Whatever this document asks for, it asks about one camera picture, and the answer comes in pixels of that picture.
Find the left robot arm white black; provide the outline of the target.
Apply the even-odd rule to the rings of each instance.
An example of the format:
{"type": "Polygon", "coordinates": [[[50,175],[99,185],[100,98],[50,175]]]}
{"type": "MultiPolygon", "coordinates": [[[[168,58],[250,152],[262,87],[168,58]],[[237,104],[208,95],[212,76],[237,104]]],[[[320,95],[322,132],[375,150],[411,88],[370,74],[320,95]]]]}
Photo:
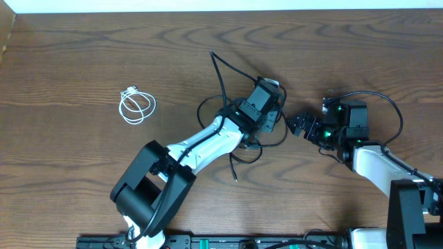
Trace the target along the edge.
{"type": "Polygon", "coordinates": [[[240,144],[256,145],[257,132],[270,133],[285,96],[280,83],[259,77],[249,98],[221,109],[192,137],[166,147],[153,140],[136,155],[111,191],[129,228],[131,248],[160,248],[163,230],[178,212],[197,173],[240,144]]]}

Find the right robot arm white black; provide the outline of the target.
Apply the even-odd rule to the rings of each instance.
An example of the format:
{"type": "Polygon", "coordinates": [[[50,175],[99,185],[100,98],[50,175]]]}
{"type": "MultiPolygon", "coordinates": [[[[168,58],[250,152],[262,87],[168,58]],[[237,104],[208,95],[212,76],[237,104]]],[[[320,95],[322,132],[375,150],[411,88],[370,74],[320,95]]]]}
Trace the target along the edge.
{"type": "Polygon", "coordinates": [[[368,108],[360,100],[324,100],[323,117],[301,111],[286,119],[290,131],[368,179],[389,199],[384,228],[352,228],[342,248],[441,248],[442,222],[426,223],[425,214],[442,216],[442,179],[420,172],[370,139],[368,108]]]}

